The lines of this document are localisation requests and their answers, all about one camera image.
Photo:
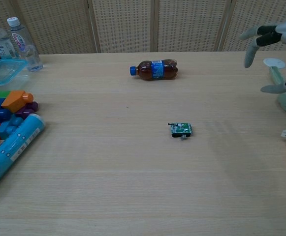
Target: blue label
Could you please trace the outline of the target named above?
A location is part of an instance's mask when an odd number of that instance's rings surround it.
[[[159,79],[163,77],[164,69],[161,60],[152,61],[152,75],[153,79]]]

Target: blue plastic lid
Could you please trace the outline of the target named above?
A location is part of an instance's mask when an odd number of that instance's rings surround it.
[[[130,73],[131,75],[136,75],[136,67],[135,67],[135,66],[131,66],[131,67],[129,68],[129,73]]]
[[[11,81],[26,65],[25,60],[0,59],[0,86]]]

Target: white bottle cap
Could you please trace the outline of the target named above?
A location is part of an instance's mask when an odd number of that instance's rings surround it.
[[[18,26],[20,25],[20,21],[18,20],[17,17],[10,17],[7,19],[7,23],[9,24],[10,27]]]

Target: blue bottle cap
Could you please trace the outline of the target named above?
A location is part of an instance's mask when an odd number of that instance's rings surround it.
[[[136,75],[136,67],[135,67],[135,66],[131,66],[131,67],[129,68],[129,73],[130,73],[131,75]]]

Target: building blocks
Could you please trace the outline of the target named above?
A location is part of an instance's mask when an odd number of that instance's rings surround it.
[[[22,90],[0,91],[0,140],[5,140],[39,108],[31,93]]]

